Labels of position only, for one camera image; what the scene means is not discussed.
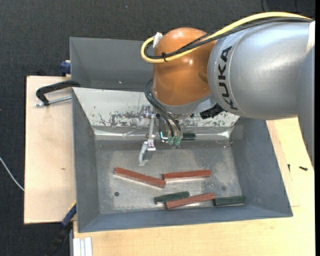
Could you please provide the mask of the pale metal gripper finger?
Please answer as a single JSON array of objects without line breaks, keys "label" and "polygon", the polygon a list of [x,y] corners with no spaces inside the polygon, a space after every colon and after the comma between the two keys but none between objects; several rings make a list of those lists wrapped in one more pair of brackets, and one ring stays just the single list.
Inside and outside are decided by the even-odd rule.
[{"label": "pale metal gripper finger", "polygon": [[139,166],[145,166],[148,160],[145,158],[145,154],[148,152],[148,142],[145,141],[140,149],[139,157],[138,157],[138,164]]},{"label": "pale metal gripper finger", "polygon": [[155,152],[156,152],[155,142],[153,140],[147,141],[146,160],[151,160]]}]

